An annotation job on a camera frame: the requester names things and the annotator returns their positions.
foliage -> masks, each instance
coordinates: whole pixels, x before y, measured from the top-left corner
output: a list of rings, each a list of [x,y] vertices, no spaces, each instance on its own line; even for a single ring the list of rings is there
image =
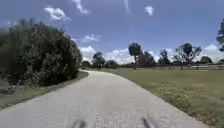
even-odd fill
[[[160,59],[158,60],[158,63],[161,65],[170,64],[170,60],[168,58],[168,53],[167,53],[166,49],[162,49],[160,51]]]
[[[220,51],[224,52],[224,18],[223,21],[221,22],[220,30],[218,31],[218,36],[216,40],[220,43]]]
[[[140,67],[152,67],[156,64],[154,57],[147,51],[138,56],[137,63]]]
[[[82,56],[64,31],[21,20],[0,34],[0,59],[11,84],[48,86],[75,78]]]
[[[128,47],[129,50],[129,54],[131,56],[134,56],[134,60],[135,60],[135,69],[136,69],[136,62],[137,62],[137,57],[139,55],[141,55],[142,50],[141,50],[141,46],[138,43],[132,43],[131,45],[129,45]]]
[[[99,70],[105,64],[105,59],[103,58],[103,53],[97,52],[93,55],[93,67],[97,67]]]
[[[224,63],[224,59],[219,60],[218,63]]]
[[[115,69],[119,67],[119,64],[115,60],[109,60],[106,62],[105,67]]]
[[[189,63],[192,63],[193,59],[196,56],[199,56],[199,54],[201,53],[201,48],[193,47],[191,44],[185,43],[179,46],[176,49],[176,52],[177,52],[177,55],[174,56],[175,61],[189,64]]]
[[[212,59],[208,56],[202,56],[200,60],[201,64],[212,63]]]
[[[82,62],[82,67],[84,67],[84,68],[90,68],[91,67],[91,64],[89,63],[89,61],[83,61]]]

tree trunk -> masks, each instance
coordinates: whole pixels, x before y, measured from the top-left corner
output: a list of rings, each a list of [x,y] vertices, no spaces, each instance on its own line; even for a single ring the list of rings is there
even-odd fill
[[[137,61],[137,57],[134,56],[134,59],[135,59],[135,67],[134,67],[134,70],[136,70],[136,61]]]
[[[198,70],[198,64],[196,64],[196,70]]]
[[[183,70],[183,62],[181,62],[180,69]]]

cloud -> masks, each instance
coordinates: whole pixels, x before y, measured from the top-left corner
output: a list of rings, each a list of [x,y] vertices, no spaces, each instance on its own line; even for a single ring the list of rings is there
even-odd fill
[[[15,21],[14,21],[14,22],[7,21],[6,24],[7,24],[8,26],[15,26],[15,25],[17,25],[18,23],[15,22]]]
[[[73,2],[76,3],[76,8],[77,8],[82,14],[84,14],[84,15],[88,15],[88,14],[90,14],[90,11],[89,11],[89,10],[83,8],[82,3],[81,3],[81,0],[73,0]]]
[[[209,56],[213,62],[218,62],[220,59],[224,59],[224,53],[220,52],[219,48],[214,44],[204,47],[200,56],[195,60],[200,60],[202,56]]]
[[[84,61],[92,62],[93,55],[96,53],[96,50],[92,46],[80,47],[79,48]]]
[[[88,43],[88,42],[99,42],[100,41],[100,35],[90,35],[85,36],[83,39],[81,39],[81,42]]]
[[[104,53],[104,57],[107,61],[115,60],[119,64],[126,64],[134,61],[133,57],[129,55],[128,48],[116,49],[112,52]]]
[[[80,48],[81,52],[83,53],[95,53],[95,49],[93,49],[91,46],[89,47],[81,47]]]
[[[148,51],[153,57],[154,60],[157,62],[159,60],[159,55],[155,54],[153,51]]]
[[[66,16],[64,11],[60,8],[52,8],[51,6],[48,6],[44,8],[44,11],[50,14],[52,20],[71,20],[71,18]]]
[[[71,40],[77,43],[77,39],[76,38],[71,38]]]
[[[129,0],[124,0],[124,6],[128,15],[131,15],[131,10],[129,8]]]
[[[145,6],[145,12],[147,12],[149,16],[152,16],[154,13],[154,9],[152,6]]]

grass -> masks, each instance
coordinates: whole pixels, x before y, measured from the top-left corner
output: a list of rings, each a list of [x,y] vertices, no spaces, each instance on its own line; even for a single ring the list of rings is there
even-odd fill
[[[196,119],[224,128],[224,71],[102,69],[118,74]]]
[[[78,77],[76,79],[66,81],[57,85],[49,86],[49,87],[20,86],[17,88],[15,93],[11,95],[0,96],[0,109],[4,109],[6,107],[10,107],[12,105],[24,102],[34,97],[46,94],[48,92],[63,88],[87,76],[88,76],[87,72],[79,72]]]

paved path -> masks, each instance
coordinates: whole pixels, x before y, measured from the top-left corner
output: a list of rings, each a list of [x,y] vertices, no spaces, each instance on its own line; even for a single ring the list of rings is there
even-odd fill
[[[0,128],[207,128],[138,85],[117,75],[92,72],[58,91],[0,112]]]

